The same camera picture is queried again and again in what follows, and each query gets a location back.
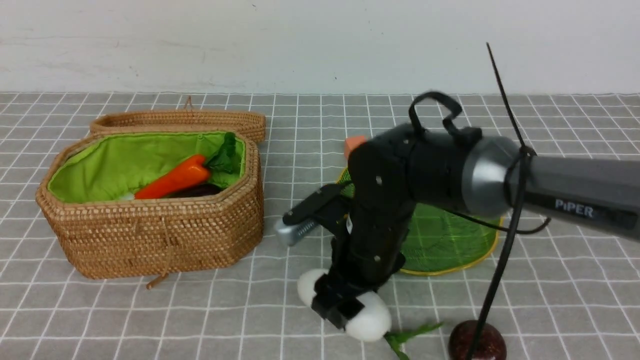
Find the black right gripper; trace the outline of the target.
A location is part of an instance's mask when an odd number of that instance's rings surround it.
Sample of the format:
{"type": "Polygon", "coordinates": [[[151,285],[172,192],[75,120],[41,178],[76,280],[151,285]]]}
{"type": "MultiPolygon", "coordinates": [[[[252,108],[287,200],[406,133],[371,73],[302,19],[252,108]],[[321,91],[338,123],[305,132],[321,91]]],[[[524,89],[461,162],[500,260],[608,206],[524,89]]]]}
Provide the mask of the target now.
{"type": "Polygon", "coordinates": [[[402,244],[416,209],[412,200],[365,208],[349,200],[333,200],[327,207],[332,264],[327,280],[316,280],[311,309],[338,330],[365,308],[357,296],[377,292],[402,267],[402,244]]]}

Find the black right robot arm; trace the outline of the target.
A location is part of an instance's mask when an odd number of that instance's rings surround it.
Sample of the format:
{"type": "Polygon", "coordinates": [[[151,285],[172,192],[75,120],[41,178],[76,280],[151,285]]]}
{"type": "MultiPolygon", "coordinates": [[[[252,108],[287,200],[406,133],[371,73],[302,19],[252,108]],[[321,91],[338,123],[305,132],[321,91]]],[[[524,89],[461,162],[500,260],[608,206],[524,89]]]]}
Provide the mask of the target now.
{"type": "Polygon", "coordinates": [[[349,209],[314,217],[334,234],[330,269],[298,282],[302,301],[340,330],[381,302],[418,204],[480,218],[512,210],[510,235],[526,209],[639,240],[637,161],[535,156],[478,128],[403,124],[355,148],[348,169],[349,209]]]}

